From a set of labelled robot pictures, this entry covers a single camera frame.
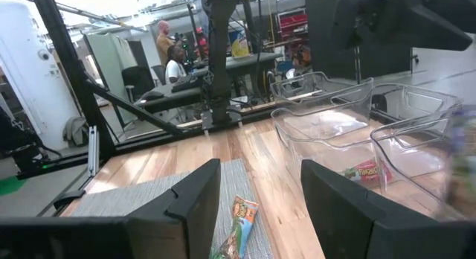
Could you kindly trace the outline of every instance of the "white shirt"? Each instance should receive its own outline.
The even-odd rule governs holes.
[[[185,77],[187,73],[185,72],[184,66],[177,63],[174,60],[168,62],[167,67],[165,68],[165,81],[167,84],[170,84],[170,77]]]

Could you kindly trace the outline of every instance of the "person sitting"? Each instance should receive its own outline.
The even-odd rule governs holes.
[[[185,59],[185,51],[173,45],[167,49],[167,67],[165,68],[165,81],[167,84],[176,83],[179,78],[187,76],[187,72],[182,65]]]

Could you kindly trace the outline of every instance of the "man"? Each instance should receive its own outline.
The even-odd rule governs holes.
[[[157,45],[158,56],[161,59],[161,64],[163,66],[167,66],[167,50],[169,47],[181,44],[180,41],[174,44],[173,41],[167,37],[168,34],[169,23],[163,20],[160,21],[158,23],[158,37],[155,44]]]
[[[208,58],[208,42],[205,35],[203,34],[203,29],[197,28],[196,33],[198,35],[197,41],[202,46],[202,50],[205,53],[205,58]],[[195,53],[197,57],[200,57],[200,50],[197,42],[195,42]]]

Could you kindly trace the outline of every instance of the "yellow object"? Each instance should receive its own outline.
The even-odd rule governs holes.
[[[245,29],[242,25],[244,24],[241,21],[229,24],[228,39],[230,40],[232,57],[244,57],[250,54]]]

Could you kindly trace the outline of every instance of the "snack bar wrapper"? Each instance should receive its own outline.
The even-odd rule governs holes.
[[[246,242],[253,228],[258,204],[236,196],[231,211],[233,214],[231,234],[220,246],[213,259],[243,259],[245,257]]]
[[[383,171],[387,180],[391,180],[391,172],[386,167]],[[367,188],[379,185],[379,166],[375,159],[369,159],[359,165],[347,168],[342,175]]]

